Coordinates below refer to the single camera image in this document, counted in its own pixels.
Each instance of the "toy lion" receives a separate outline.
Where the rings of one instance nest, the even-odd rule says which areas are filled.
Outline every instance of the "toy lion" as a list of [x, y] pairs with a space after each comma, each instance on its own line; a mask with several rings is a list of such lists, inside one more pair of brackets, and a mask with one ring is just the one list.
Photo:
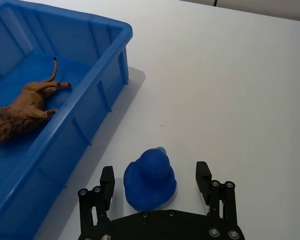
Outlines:
[[54, 81], [58, 70], [56, 57], [53, 62], [54, 71], [50, 78], [27, 83], [12, 104], [0, 108], [0, 142], [33, 132], [58, 112], [57, 109], [43, 111], [45, 99], [61, 88], [72, 87], [69, 82]]

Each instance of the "blue container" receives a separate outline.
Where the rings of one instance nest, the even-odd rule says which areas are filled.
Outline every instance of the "blue container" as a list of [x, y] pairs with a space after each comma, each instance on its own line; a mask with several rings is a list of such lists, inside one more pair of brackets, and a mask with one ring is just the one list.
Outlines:
[[0, 143], [0, 240], [31, 239], [128, 83], [129, 24], [16, 0], [0, 1], [0, 107], [53, 72], [70, 82], [46, 102], [59, 113], [33, 134]]

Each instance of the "bolt head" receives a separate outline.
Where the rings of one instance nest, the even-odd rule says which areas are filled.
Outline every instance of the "bolt head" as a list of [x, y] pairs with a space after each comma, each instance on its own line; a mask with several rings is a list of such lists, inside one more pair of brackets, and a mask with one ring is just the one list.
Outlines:
[[215, 187], [217, 187], [217, 186], [219, 186], [219, 182], [216, 181], [216, 180], [213, 180], [213, 181], [212, 181], [212, 185], [215, 186]]
[[97, 187], [95, 187], [95, 188], [93, 189], [93, 191], [94, 191], [95, 193], [98, 193], [98, 192], [101, 191], [101, 187], [97, 186]]
[[229, 237], [230, 237], [231, 239], [233, 239], [233, 240], [238, 240], [238, 239], [240, 238], [239, 233], [238, 233], [237, 231], [235, 231], [235, 230], [229, 231], [229, 232], [228, 232], [228, 235], [229, 235]]
[[226, 184], [225, 184], [228, 188], [233, 188], [235, 185], [233, 184], [233, 182], [230, 182], [228, 181]]
[[79, 191], [79, 194], [81, 196], [85, 195], [86, 193], [87, 193], [87, 190], [85, 190], [85, 189], [82, 189], [82, 190]]
[[109, 234], [104, 234], [102, 235], [102, 237], [100, 238], [100, 240], [110, 240], [111, 236]]
[[214, 238], [217, 238], [217, 237], [220, 236], [220, 232], [219, 232], [219, 230], [216, 229], [216, 228], [211, 228], [211, 229], [209, 230], [209, 233], [210, 233], [210, 235], [211, 235], [212, 237], [214, 237]]

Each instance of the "white surface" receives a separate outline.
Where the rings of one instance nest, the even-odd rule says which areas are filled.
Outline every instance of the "white surface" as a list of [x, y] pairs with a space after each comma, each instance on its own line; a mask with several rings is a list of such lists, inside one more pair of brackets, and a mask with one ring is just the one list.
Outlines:
[[130, 84], [35, 239], [78, 239], [77, 191], [164, 146], [178, 184], [170, 208], [204, 213], [195, 167], [206, 161], [236, 183], [245, 239], [300, 240], [300, 22], [176, 0], [38, 2], [127, 22], [134, 36]]
[[300, 21], [300, 0], [218, 0], [217, 7]]

